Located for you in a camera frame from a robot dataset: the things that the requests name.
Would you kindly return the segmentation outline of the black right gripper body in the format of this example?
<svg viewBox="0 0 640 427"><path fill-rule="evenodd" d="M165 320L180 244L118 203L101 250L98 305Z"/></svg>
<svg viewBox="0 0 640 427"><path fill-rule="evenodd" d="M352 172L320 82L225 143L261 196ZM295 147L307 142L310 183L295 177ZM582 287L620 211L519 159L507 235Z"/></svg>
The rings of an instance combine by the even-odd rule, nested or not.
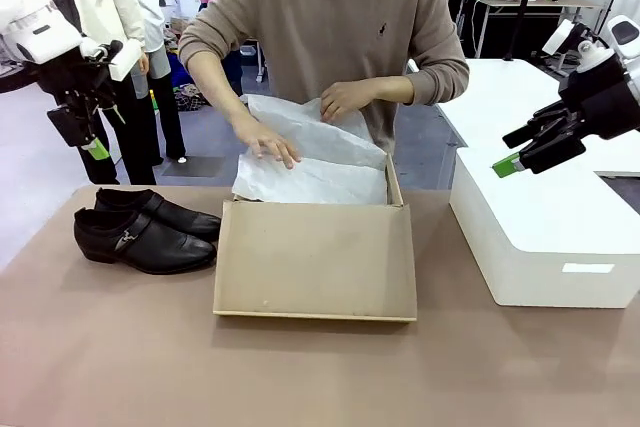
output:
<svg viewBox="0 0 640 427"><path fill-rule="evenodd" d="M567 129L584 138L610 140L640 128L640 102L629 86L629 76L616 54L564 79L559 96L570 112Z"/></svg>

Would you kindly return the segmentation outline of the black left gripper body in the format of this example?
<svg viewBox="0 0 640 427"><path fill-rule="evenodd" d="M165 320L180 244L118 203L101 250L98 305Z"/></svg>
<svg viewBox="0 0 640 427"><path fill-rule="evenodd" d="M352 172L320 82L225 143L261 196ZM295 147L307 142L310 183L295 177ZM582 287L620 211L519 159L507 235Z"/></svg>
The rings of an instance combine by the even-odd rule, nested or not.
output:
<svg viewBox="0 0 640 427"><path fill-rule="evenodd" d="M94 112L98 109L98 92L115 97L108 68L89 62L80 53L65 53L38 65L37 83L59 107L68 105Z"/></svg>

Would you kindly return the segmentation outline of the black leather shoe with buckle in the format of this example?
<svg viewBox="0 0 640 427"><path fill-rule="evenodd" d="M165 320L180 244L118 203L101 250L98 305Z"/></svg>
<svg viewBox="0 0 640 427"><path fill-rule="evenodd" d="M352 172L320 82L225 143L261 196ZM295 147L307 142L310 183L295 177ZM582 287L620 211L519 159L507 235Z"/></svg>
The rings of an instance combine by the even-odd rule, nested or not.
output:
<svg viewBox="0 0 640 427"><path fill-rule="evenodd" d="M151 275L173 275L209 266L214 245L137 211L80 209L74 238L83 255L100 263L123 263Z"/></svg>

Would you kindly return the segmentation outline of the white tissue paper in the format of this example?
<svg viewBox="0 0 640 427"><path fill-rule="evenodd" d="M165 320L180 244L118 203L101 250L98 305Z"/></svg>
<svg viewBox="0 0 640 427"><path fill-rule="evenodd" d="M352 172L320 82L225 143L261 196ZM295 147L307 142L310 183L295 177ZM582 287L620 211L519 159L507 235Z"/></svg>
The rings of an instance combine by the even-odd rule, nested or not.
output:
<svg viewBox="0 0 640 427"><path fill-rule="evenodd" d="M297 104L245 95L251 114L291 142L301 161L291 169L271 155L247 151L238 158L232 192L251 201L384 205L386 152L374 142L360 112L338 124L320 117L320 101Z"/></svg>

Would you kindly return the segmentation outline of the brown cardboard shoe box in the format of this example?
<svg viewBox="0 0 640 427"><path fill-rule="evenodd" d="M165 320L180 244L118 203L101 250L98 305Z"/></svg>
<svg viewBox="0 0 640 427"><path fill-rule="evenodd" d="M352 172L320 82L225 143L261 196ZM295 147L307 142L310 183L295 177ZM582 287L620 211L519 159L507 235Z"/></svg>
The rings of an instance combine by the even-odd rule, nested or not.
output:
<svg viewBox="0 0 640 427"><path fill-rule="evenodd" d="M225 201L213 313L416 321L410 208L391 157L385 178L384 205Z"/></svg>

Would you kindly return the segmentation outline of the person's right forearm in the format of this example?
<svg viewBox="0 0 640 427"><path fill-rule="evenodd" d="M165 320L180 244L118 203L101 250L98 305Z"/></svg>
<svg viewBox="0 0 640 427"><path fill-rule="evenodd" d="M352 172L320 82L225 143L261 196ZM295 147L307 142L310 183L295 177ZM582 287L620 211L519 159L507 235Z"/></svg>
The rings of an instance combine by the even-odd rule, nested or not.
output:
<svg viewBox="0 0 640 427"><path fill-rule="evenodd" d="M231 124L236 136L248 143L255 140L261 127L233 91L219 57L198 52L187 63L187 70L209 103Z"/></svg>

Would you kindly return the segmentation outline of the person's left forearm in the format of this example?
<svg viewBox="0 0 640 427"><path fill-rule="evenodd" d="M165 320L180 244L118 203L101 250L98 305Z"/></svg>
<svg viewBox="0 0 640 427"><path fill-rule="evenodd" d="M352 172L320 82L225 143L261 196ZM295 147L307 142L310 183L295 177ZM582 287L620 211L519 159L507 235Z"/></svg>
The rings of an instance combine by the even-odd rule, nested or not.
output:
<svg viewBox="0 0 640 427"><path fill-rule="evenodd" d="M386 102L411 104L415 90L407 76L376 77L369 79L372 98Z"/></svg>

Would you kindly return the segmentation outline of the white foam box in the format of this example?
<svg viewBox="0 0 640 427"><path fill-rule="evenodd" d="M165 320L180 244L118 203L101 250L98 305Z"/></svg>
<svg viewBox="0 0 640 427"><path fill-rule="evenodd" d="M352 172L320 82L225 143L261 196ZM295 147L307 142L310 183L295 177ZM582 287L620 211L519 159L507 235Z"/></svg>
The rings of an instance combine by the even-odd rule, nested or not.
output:
<svg viewBox="0 0 640 427"><path fill-rule="evenodd" d="M640 214L593 172L499 178L460 148L449 203L501 306L625 309L640 293ZM615 268L567 274L565 263Z"/></svg>

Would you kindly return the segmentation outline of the person's right hand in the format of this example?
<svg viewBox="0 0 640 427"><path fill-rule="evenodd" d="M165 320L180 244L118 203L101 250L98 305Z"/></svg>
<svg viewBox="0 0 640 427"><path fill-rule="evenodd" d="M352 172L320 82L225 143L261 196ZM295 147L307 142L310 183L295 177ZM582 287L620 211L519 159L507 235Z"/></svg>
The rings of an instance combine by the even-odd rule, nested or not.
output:
<svg viewBox="0 0 640 427"><path fill-rule="evenodd" d="M294 146L251 115L242 116L232 121L234 132L239 140L245 143L258 158L269 154L282 162L287 169L301 161L301 156Z"/></svg>

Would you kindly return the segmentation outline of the person's left hand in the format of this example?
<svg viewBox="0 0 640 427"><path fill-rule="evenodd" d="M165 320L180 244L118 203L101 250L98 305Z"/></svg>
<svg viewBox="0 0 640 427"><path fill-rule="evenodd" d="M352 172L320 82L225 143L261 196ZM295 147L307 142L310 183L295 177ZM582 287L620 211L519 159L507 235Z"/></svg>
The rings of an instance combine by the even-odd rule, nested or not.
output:
<svg viewBox="0 0 640 427"><path fill-rule="evenodd" d="M321 120L333 123L369 105L375 98L372 79L336 82L321 94Z"/></svg>

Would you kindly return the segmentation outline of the white table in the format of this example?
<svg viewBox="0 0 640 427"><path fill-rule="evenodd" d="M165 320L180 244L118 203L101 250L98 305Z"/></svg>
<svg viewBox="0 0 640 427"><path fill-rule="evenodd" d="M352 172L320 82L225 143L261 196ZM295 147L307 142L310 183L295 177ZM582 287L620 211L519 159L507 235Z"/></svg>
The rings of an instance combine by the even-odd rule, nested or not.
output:
<svg viewBox="0 0 640 427"><path fill-rule="evenodd" d="M502 137L559 100L559 82L523 60L469 59L470 80L460 97L437 105L462 144L489 169L507 157ZM640 132L613 140L583 140L586 152L560 166L604 176L640 177Z"/></svg>

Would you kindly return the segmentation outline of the pile of colourful clothes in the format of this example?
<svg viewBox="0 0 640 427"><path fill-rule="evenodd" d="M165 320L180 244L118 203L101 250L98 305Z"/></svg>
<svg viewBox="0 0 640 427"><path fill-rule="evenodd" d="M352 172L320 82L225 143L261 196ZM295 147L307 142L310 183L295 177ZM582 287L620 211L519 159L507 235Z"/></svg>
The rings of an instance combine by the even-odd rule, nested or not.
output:
<svg viewBox="0 0 640 427"><path fill-rule="evenodd" d="M173 17L166 22L164 45L171 69L170 78L178 110L191 112L207 107L209 103L178 58L178 41L185 27L186 20L182 18Z"/></svg>

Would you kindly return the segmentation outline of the dark floor mat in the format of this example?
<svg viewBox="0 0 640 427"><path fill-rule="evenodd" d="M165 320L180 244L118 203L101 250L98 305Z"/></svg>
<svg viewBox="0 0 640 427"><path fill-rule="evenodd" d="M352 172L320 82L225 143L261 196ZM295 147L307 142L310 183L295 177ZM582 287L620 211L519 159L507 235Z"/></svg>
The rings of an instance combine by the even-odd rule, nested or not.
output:
<svg viewBox="0 0 640 427"><path fill-rule="evenodd" d="M162 172L165 177L208 178L215 177L223 167L223 157L190 156L180 163L171 161Z"/></svg>

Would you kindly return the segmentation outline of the brown background table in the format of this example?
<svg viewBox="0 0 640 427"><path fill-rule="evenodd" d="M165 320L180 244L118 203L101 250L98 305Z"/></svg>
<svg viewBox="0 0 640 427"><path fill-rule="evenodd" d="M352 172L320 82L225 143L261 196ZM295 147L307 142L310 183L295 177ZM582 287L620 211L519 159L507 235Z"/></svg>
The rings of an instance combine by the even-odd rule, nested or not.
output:
<svg viewBox="0 0 640 427"><path fill-rule="evenodd" d="M465 56L528 60L564 20L595 26L603 7L586 0L529 0L517 21L521 0L449 0L449 11Z"/></svg>

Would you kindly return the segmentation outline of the white label sticker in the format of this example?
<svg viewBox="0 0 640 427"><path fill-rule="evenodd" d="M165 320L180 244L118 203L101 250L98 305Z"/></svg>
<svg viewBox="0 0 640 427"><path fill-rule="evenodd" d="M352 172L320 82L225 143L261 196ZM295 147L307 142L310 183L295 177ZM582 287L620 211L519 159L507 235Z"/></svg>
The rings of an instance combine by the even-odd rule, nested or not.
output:
<svg viewBox="0 0 640 427"><path fill-rule="evenodd" d="M561 272L567 274L609 274L614 268L614 264L565 263Z"/></svg>

